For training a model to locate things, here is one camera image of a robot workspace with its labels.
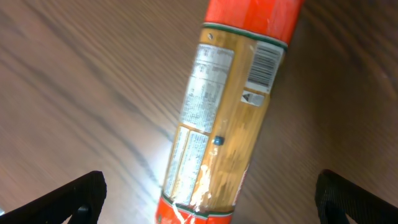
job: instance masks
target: plastic wrapper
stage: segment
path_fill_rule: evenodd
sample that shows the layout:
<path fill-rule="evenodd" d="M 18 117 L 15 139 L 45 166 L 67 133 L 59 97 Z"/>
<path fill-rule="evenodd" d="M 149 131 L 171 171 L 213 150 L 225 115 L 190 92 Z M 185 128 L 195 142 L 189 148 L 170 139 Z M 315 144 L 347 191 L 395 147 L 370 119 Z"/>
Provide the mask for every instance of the plastic wrapper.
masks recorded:
<path fill-rule="evenodd" d="M 157 223 L 231 221 L 301 5 L 301 0 L 210 1 Z"/>

